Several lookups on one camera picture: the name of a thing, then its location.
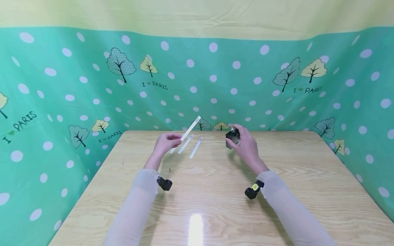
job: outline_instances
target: wooden table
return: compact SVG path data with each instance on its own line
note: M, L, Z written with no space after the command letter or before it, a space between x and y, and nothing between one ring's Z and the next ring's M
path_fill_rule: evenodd
M102 245L160 131L126 131L50 246ZM224 131L193 131L185 150L167 153L141 245L292 245L274 211L244 190L255 181ZM313 132L252 132L260 156L325 226L337 245L393 245L394 225ZM189 158L203 137L193 158Z

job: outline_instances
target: green fabric with white polka dots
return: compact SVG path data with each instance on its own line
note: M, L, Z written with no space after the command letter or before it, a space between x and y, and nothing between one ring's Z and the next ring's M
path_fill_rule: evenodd
M47 245L122 132L185 130L198 115L200 130L317 132L393 219L393 34L0 29L0 245Z

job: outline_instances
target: left hand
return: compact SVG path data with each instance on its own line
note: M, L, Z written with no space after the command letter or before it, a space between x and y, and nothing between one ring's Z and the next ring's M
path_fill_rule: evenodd
M182 143L181 137L181 134L173 132L161 134L156 140L153 154L164 155L170 149L178 147Z

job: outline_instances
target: sheer sleeve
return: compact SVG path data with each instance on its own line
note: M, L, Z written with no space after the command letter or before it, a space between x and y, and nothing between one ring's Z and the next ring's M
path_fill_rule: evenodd
M274 172L257 177L264 183L261 192L274 209L295 246L334 246L335 242L315 217L295 198Z
M159 173L141 169L134 178L130 192L112 222L104 246L139 245L149 211L157 195Z

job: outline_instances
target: right hand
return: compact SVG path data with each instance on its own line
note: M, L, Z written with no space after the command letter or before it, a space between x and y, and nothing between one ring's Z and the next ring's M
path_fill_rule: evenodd
M248 165L248 167L256 174L269 171L258 154L257 142L250 135L248 129L241 125L235 124L233 127L237 128L240 132L241 141L239 144L233 143L230 139L226 138L226 142L238 153L241 159Z

